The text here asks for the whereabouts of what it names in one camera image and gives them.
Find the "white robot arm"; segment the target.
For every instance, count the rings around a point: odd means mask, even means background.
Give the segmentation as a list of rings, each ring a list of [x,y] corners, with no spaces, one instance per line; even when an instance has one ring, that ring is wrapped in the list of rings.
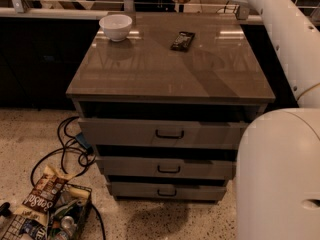
[[[231,0],[261,17],[298,105],[245,130],[237,240],[320,240],[320,32],[291,0]]]

